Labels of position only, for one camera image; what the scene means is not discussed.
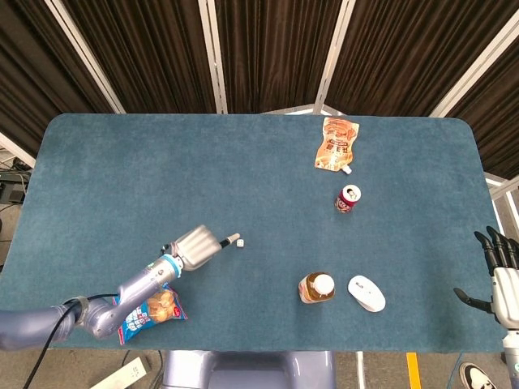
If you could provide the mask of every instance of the sneaker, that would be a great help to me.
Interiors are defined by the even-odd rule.
[[[485,372],[474,363],[461,364],[460,378],[466,389],[496,389]]]

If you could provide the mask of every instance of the white computer mouse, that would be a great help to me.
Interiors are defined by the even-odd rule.
[[[370,312],[380,312],[386,306],[386,299],[379,287],[365,276],[352,278],[348,284],[348,292]]]

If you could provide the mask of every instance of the power strip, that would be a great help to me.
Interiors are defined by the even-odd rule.
[[[137,357],[90,389],[124,389],[139,381],[148,371],[148,365]]]

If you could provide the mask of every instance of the bottle cap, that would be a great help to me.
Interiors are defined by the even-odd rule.
[[[333,278],[328,274],[319,274],[314,280],[314,289],[318,294],[329,294],[334,287]]]
[[[344,165],[341,170],[346,174],[351,174],[351,168],[348,165]]]

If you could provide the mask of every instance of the red can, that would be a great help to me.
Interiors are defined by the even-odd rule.
[[[350,212],[360,200],[360,189],[355,185],[346,185],[335,199],[335,207],[341,213]]]

